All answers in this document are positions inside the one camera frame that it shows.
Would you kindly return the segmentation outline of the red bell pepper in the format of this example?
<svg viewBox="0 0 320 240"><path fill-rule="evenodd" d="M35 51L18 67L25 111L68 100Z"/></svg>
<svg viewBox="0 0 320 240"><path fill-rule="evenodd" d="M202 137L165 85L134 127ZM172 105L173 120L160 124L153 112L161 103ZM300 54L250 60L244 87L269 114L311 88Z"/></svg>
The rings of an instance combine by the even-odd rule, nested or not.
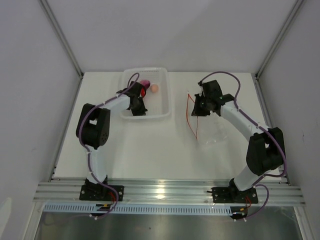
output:
<svg viewBox="0 0 320 240"><path fill-rule="evenodd" d="M143 87L140 91L140 96L144 98L146 96L147 90Z"/></svg>

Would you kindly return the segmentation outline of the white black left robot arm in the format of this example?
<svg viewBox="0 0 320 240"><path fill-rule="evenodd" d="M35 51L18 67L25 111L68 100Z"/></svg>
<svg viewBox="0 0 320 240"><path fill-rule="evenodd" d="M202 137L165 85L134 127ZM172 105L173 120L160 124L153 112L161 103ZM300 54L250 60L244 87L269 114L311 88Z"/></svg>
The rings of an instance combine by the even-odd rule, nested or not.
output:
<svg viewBox="0 0 320 240"><path fill-rule="evenodd" d="M76 137L87 151L88 175L81 186L81 201L119 201L123 200L125 187L109 185L106 161L100 153L110 135L112 114L129 110L134 116L144 116L147 109L143 98L149 87L142 82L132 82L104 103L83 105L76 128Z"/></svg>

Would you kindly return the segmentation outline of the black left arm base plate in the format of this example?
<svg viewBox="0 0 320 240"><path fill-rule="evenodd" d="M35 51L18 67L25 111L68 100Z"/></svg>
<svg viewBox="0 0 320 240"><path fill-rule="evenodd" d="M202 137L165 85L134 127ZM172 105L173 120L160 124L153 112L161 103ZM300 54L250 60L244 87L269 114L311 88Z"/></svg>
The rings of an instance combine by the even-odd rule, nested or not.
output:
<svg viewBox="0 0 320 240"><path fill-rule="evenodd" d="M80 201L95 201L95 202L115 202L117 200L116 193L100 184L94 186L82 185L80 194Z"/></svg>

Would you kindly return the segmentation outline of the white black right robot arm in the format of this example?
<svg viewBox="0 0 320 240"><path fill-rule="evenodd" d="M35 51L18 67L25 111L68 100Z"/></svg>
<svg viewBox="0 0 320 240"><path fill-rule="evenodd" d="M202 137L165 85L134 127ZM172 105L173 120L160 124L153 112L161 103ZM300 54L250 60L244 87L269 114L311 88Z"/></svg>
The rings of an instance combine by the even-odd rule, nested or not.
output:
<svg viewBox="0 0 320 240"><path fill-rule="evenodd" d="M248 141L246 167L228 186L228 196L234 202L246 197L270 171L286 167L284 135L278 128L261 125L238 105L236 96L223 94L217 80L200 81L201 92L195 95L192 116L206 117L212 113L232 124Z"/></svg>

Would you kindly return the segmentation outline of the clear zip bag red zipper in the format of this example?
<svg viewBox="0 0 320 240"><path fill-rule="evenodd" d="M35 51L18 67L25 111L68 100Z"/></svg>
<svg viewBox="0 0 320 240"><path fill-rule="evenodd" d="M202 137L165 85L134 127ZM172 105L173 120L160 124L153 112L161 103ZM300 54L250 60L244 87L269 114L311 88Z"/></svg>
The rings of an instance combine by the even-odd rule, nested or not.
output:
<svg viewBox="0 0 320 240"><path fill-rule="evenodd" d="M187 92L185 118L187 127L191 137L195 140L196 146L199 148L211 148L213 145L226 140L226 128L216 114L212 113L209 116L192 116L195 103L195 97L192 97L190 93Z"/></svg>

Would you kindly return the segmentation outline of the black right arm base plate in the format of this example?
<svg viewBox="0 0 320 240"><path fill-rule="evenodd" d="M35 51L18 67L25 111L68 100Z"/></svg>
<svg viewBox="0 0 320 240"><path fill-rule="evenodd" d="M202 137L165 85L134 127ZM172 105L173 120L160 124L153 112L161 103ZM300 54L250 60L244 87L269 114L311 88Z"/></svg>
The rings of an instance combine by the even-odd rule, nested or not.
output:
<svg viewBox="0 0 320 240"><path fill-rule="evenodd" d="M255 188L239 191L235 187L212 187L207 191L212 195L214 203L219 204L257 204L259 202Z"/></svg>

